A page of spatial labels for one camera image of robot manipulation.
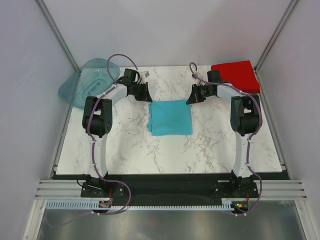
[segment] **red cloth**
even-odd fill
[[[212,65],[211,70],[219,70],[223,81],[232,83],[233,86],[243,92],[249,94],[260,93],[260,85],[249,60]]]

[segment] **metal floor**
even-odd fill
[[[46,210],[63,224],[83,210]],[[304,240],[293,201],[259,202],[248,216],[218,211],[128,210],[84,216],[59,229],[42,223],[39,240]]]

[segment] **gray wall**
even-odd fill
[[[289,0],[43,0],[79,66],[255,65]],[[131,66],[123,57],[113,60]]]
[[[320,226],[320,1],[300,1],[260,70],[292,177]]]
[[[67,105],[60,85],[73,70],[33,0],[0,7],[0,238],[22,239]]]

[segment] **white cable channel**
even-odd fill
[[[48,200],[46,209],[59,210],[118,210],[122,206],[111,208],[99,207],[99,200]],[[207,206],[129,206],[127,210],[160,210],[160,211],[233,211],[231,201],[222,201],[222,205]]]

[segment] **cable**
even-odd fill
[[[249,203],[249,199],[250,199],[250,196],[249,196],[249,193],[245,193],[246,194],[246,201],[245,201],[245,203],[246,204],[248,204]]]
[[[92,109],[92,112],[91,112],[91,115],[90,115],[90,117],[89,117],[88,126],[87,126],[87,133],[88,133],[88,135],[91,137],[92,142],[93,142],[93,143],[92,143],[92,148],[91,148],[91,157],[92,157],[92,164],[93,164],[94,171],[96,172],[96,174],[98,175],[98,177],[99,177],[102,181],[104,181],[104,182],[106,182],[106,183],[117,183],[117,184],[122,184],[123,186],[125,186],[125,187],[128,189],[128,192],[129,192],[129,199],[128,199],[128,201],[126,202],[126,204],[125,204],[122,208],[120,208],[120,209],[118,209],[118,210],[116,210],[116,211],[112,211],[112,212],[100,213],[100,215],[114,215],[114,214],[122,213],[122,212],[126,209],[126,207],[129,205],[129,203],[130,203],[130,201],[131,201],[131,195],[132,195],[129,186],[128,186],[125,182],[119,181],[119,180],[108,180],[108,179],[104,179],[104,177],[101,176],[101,174],[99,173],[99,170],[98,170],[98,168],[97,168],[97,164],[96,164],[96,160],[95,160],[95,145],[96,145],[96,140],[95,140],[95,137],[94,137],[94,136],[91,134],[91,132],[90,132],[90,126],[91,126],[91,123],[92,123],[92,119],[93,119],[93,117],[94,117],[94,114],[95,114],[95,111],[96,111],[96,109],[97,109],[97,106],[98,106],[99,102],[102,100],[103,97],[105,97],[108,93],[110,93],[112,90],[114,90],[114,89],[116,88],[116,86],[117,86],[117,81],[113,78],[113,76],[111,75],[110,70],[109,70],[109,62],[110,62],[111,58],[113,58],[114,56],[122,56],[122,57],[125,57],[125,58],[129,59],[129,60],[132,62],[132,64],[135,66],[135,68],[138,70],[137,65],[131,60],[131,58],[128,57],[128,56],[126,56],[126,55],[124,55],[124,54],[116,53],[116,54],[113,54],[113,55],[111,55],[111,56],[109,57],[109,59],[108,59],[107,62],[106,62],[106,69],[107,69],[107,72],[108,72],[109,75],[110,75],[110,78],[113,80],[113,83],[114,83],[115,86],[113,86],[113,87],[110,88],[108,91],[106,91],[104,94],[102,94],[102,95],[98,98],[98,100],[95,102],[95,104],[94,104],[94,106],[93,106],[93,109]]]
[[[125,58],[129,59],[129,60],[131,61],[131,63],[134,65],[134,67],[135,67],[136,70],[138,70],[138,67],[137,67],[137,65],[134,63],[134,61],[132,61],[131,58],[128,57],[127,55],[124,55],[124,54],[121,54],[121,53],[116,53],[116,54],[111,55],[111,56],[108,58],[108,60],[106,61],[106,70],[107,70],[110,78],[112,79],[114,85],[117,85],[117,80],[115,80],[115,78],[111,75],[111,72],[110,72],[110,70],[109,70],[109,62],[110,62],[110,60],[111,60],[113,57],[115,57],[115,56],[122,56],[122,57],[125,57]]]
[[[107,182],[107,183],[118,183],[118,184],[122,184],[123,186],[125,186],[125,187],[128,189],[128,192],[129,192],[129,199],[128,199],[128,201],[126,202],[126,204],[125,204],[122,208],[120,208],[119,210],[116,210],[116,211],[113,211],[113,212],[103,212],[103,213],[96,213],[96,212],[94,212],[94,211],[87,211],[87,212],[85,212],[85,213],[83,213],[83,214],[80,214],[79,216],[77,216],[77,217],[75,217],[75,218],[73,218],[73,219],[71,219],[71,220],[69,220],[69,221],[67,221],[67,222],[65,222],[65,223],[63,223],[63,224],[59,224],[59,225],[52,225],[51,223],[49,223],[49,222],[48,222],[48,219],[47,219],[47,216],[46,216],[45,219],[44,219],[45,223],[46,223],[49,227],[51,227],[51,228],[53,228],[53,229],[59,229],[59,228],[61,228],[61,227],[64,227],[65,225],[68,225],[68,224],[72,223],[73,221],[76,221],[76,220],[78,220],[78,219],[80,219],[80,218],[82,218],[82,217],[84,217],[84,216],[86,216],[86,215],[92,214],[92,213],[97,214],[97,215],[114,215],[114,214],[122,213],[122,212],[126,209],[126,207],[129,205],[129,203],[130,203],[130,201],[131,201],[131,190],[130,190],[129,186],[128,186],[125,182],[119,181],[119,180],[107,180],[107,179],[104,179],[103,176],[101,176],[101,174],[99,173],[99,171],[98,171],[98,169],[97,169],[97,167],[96,167],[96,161],[95,161],[95,144],[96,144],[95,141],[96,141],[96,140],[95,140],[95,137],[94,137],[94,136],[91,134],[91,132],[90,132],[90,126],[91,126],[91,123],[92,123],[92,118],[93,118],[93,116],[94,116],[94,114],[95,114],[95,111],[96,111],[96,109],[97,109],[97,106],[98,106],[99,102],[101,101],[101,99],[102,99],[103,97],[105,97],[108,93],[110,93],[112,90],[116,89],[116,87],[117,87],[117,81],[116,81],[115,78],[111,75],[110,70],[109,70],[109,62],[110,62],[110,59],[113,58],[113,57],[115,57],[115,56],[123,56],[123,57],[126,57],[127,59],[129,59],[129,60],[132,62],[132,64],[133,64],[133,65],[135,66],[135,68],[138,70],[136,64],[131,60],[131,58],[129,58],[128,56],[126,56],[126,55],[124,55],[124,54],[117,53],[117,54],[113,54],[113,55],[111,55],[111,56],[109,57],[109,59],[108,59],[107,62],[106,62],[106,70],[107,70],[110,78],[112,79],[112,81],[113,81],[113,83],[114,83],[114,86],[112,86],[112,87],[111,87],[110,89],[108,89],[104,94],[102,94],[102,95],[98,98],[98,100],[95,102],[95,104],[94,104],[94,106],[93,106],[93,109],[92,109],[92,112],[91,112],[91,115],[90,115],[90,117],[89,117],[89,122],[88,122],[88,126],[87,126],[87,133],[88,133],[88,135],[91,137],[91,139],[92,139],[92,141],[93,141],[93,143],[92,143],[92,149],[91,149],[91,156],[92,156],[92,164],[93,164],[94,171],[96,172],[96,174],[98,175],[98,177],[99,177],[102,181],[104,181],[104,182]]]
[[[48,222],[47,215],[44,217],[44,221],[50,228],[59,229],[59,228],[64,227],[65,225],[68,225],[68,224],[70,224],[70,223],[72,223],[72,222],[74,222],[74,221],[76,221],[76,220],[78,220],[78,219],[80,219],[80,218],[82,218],[84,216],[92,214],[92,213],[93,213],[92,211],[86,211],[85,213],[82,213],[82,214],[76,216],[75,218],[73,218],[73,219],[71,219],[71,220],[69,220],[69,221],[67,221],[65,223],[59,224],[59,225],[52,225],[50,222]]]
[[[247,203],[247,209],[248,209],[247,211],[241,210],[239,207],[237,207],[237,209],[238,209],[240,212],[243,212],[243,213],[246,213],[246,214],[247,214],[248,211],[249,211],[249,209],[250,209],[250,203],[249,203],[249,202]]]
[[[82,188],[82,185],[79,183],[79,180],[76,180],[76,183]]]
[[[262,194],[262,179],[261,177],[252,170],[252,168],[250,167],[250,163],[249,163],[249,151],[250,151],[250,142],[251,142],[251,139],[253,138],[254,135],[256,135],[258,133],[258,131],[260,130],[261,126],[262,126],[262,114],[261,114],[261,109],[259,107],[259,104],[258,102],[256,101],[256,99],[249,93],[246,93],[246,92],[243,92],[241,90],[239,90],[238,88],[234,87],[231,83],[218,83],[218,82],[209,82],[209,81],[205,81],[203,79],[201,79],[200,77],[198,77],[198,75],[193,71],[192,69],[192,66],[195,67],[195,70],[197,71],[198,67],[197,65],[194,63],[194,62],[190,62],[189,64],[189,68],[190,68],[190,71],[192,73],[192,77],[199,80],[200,82],[204,83],[204,84],[209,84],[209,85],[217,85],[217,86],[225,86],[225,87],[229,87],[233,90],[235,90],[236,92],[238,92],[239,94],[241,95],[244,95],[244,96],[247,96],[249,97],[252,102],[254,103],[257,111],[258,111],[258,116],[259,116],[259,124],[258,124],[258,127],[257,129],[248,137],[248,147],[246,149],[246,165],[247,165],[247,168],[249,169],[249,171],[255,175],[258,179],[259,179],[259,183],[260,183],[260,191],[259,191],[259,195],[258,195],[258,198],[256,199],[255,203],[253,204],[252,208],[249,209],[246,214],[250,213],[253,209],[255,209],[255,207],[257,206],[257,203],[259,202],[260,198],[261,198],[261,194]]]
[[[138,80],[136,81],[136,84],[140,84],[140,83],[141,83],[141,81],[142,81],[142,78],[141,78],[141,77],[139,77],[139,78],[138,78]]]

